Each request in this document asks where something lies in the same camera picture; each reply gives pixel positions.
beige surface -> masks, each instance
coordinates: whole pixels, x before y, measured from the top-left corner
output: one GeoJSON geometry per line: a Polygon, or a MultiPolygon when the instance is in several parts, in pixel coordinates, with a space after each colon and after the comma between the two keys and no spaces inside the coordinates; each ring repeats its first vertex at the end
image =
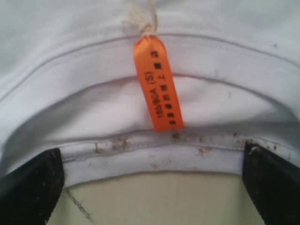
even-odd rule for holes
{"type": "Polygon", "coordinates": [[[68,194],[63,191],[49,224],[264,223],[250,201],[240,176],[166,172],[112,178],[72,187],[68,194]]]}

white t-shirt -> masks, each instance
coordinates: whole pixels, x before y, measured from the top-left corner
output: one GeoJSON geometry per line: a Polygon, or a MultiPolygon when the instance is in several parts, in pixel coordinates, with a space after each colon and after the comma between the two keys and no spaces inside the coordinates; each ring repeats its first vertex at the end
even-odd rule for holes
{"type": "Polygon", "coordinates": [[[143,171],[240,173],[246,141],[300,166],[300,1],[157,0],[187,127],[163,133],[136,76],[127,2],[1,1],[2,174],[54,147],[66,186],[143,171]]]}

size label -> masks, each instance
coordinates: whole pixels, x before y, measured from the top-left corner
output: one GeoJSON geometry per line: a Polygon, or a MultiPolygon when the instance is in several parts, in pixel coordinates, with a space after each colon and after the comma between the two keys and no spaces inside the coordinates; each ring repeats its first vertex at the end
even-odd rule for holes
{"type": "Polygon", "coordinates": [[[156,36],[135,44],[135,67],[156,131],[184,128],[167,52],[156,36]]]}

orange tag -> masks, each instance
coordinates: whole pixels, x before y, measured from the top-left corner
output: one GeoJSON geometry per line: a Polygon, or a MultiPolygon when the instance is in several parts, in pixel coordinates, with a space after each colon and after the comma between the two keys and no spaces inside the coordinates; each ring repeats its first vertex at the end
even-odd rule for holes
{"type": "Polygon", "coordinates": [[[135,67],[156,131],[184,128],[167,52],[156,36],[135,44],[135,67]]]}

orange label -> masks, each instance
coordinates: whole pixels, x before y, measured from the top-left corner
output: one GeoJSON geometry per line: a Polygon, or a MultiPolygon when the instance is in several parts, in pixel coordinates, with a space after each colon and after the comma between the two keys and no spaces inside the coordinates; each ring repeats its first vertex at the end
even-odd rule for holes
{"type": "Polygon", "coordinates": [[[156,36],[135,44],[135,67],[156,131],[184,128],[167,52],[156,36]]]}

